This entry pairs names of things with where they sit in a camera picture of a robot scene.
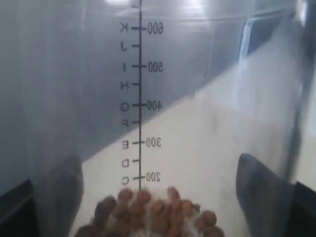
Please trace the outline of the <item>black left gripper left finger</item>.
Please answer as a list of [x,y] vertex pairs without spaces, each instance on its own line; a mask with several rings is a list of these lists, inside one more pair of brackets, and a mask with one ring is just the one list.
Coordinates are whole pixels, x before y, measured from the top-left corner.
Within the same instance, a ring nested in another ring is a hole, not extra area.
[[67,237],[82,196],[82,162],[70,156],[38,184],[27,180],[0,196],[0,235]]

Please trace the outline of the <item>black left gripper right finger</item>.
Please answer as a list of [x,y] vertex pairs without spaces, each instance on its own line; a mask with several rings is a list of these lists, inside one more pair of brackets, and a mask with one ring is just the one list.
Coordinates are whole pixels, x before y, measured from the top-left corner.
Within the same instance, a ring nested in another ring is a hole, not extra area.
[[316,193],[279,178],[254,156],[240,155],[236,196],[252,237],[314,237]]

